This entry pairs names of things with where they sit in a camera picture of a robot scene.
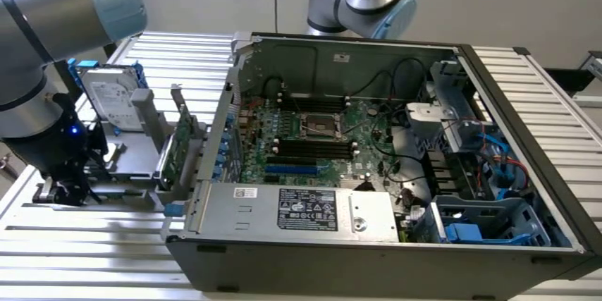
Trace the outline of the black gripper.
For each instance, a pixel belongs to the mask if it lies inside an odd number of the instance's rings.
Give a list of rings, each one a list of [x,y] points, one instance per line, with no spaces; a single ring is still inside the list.
[[[85,128],[50,128],[29,137],[5,138],[2,142],[44,179],[36,186],[32,203],[80,207],[88,199],[101,202],[84,174],[84,166],[93,158]]]

